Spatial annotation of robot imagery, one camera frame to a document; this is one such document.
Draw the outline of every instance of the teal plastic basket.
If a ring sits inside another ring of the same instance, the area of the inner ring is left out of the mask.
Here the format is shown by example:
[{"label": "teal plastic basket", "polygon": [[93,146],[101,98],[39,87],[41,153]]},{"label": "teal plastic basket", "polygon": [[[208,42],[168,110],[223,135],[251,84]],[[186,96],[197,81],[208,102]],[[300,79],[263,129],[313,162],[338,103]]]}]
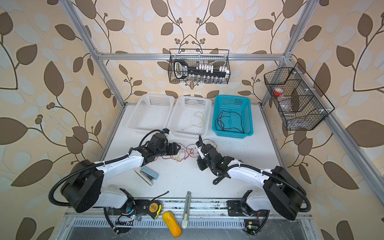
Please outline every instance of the teal plastic basket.
[{"label": "teal plastic basket", "polygon": [[251,136],[253,124],[249,99],[228,95],[216,96],[212,130],[221,137]]}]

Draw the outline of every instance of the yellow vegetable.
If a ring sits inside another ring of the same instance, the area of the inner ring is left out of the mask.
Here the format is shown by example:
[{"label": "yellow vegetable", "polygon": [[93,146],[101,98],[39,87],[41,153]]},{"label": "yellow vegetable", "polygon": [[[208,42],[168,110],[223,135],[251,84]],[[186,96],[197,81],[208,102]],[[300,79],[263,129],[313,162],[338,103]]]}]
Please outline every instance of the yellow vegetable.
[{"label": "yellow vegetable", "polygon": [[170,233],[172,233],[172,236],[179,237],[181,235],[181,228],[175,220],[173,214],[171,212],[164,212],[162,218],[164,222],[166,222]]}]

